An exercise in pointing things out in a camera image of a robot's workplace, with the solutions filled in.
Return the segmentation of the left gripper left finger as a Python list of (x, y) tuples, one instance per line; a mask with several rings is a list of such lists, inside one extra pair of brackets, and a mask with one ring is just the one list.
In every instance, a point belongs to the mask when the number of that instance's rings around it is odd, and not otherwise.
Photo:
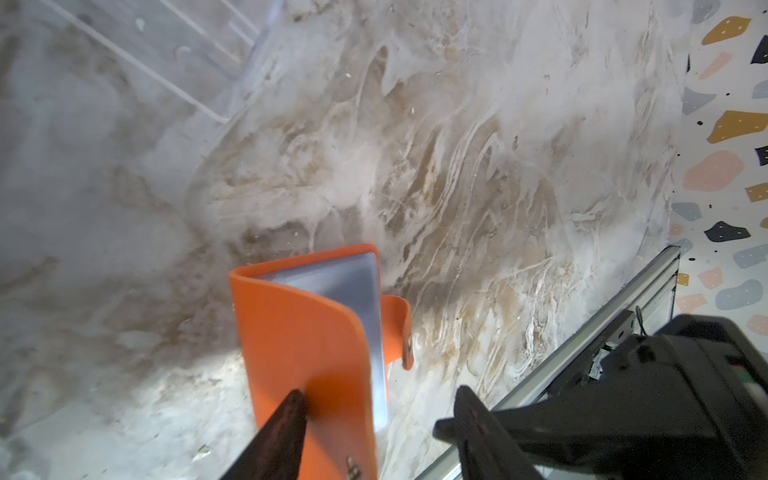
[(220, 479), (296, 480), (307, 423), (307, 399), (292, 390)]

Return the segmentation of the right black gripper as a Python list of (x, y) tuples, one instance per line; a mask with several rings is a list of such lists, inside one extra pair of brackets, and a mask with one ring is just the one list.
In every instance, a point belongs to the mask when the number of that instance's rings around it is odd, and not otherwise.
[[(490, 411), (536, 469), (614, 479), (764, 479), (767, 363), (730, 320), (632, 334), (584, 385)], [(454, 413), (436, 439), (455, 444)]]

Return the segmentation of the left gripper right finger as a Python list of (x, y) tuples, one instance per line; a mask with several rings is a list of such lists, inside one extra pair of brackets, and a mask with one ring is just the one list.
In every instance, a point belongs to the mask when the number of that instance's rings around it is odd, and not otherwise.
[(457, 390), (453, 420), (463, 479), (542, 479), (518, 444), (468, 386)]

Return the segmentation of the orange card holder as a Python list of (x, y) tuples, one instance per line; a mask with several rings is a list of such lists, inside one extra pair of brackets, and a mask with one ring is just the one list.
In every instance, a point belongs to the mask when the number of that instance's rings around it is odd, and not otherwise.
[(257, 429), (290, 391), (307, 399), (297, 479), (378, 475), (387, 370), (414, 363), (410, 304), (383, 292), (379, 267), (375, 246), (359, 244), (229, 275)]

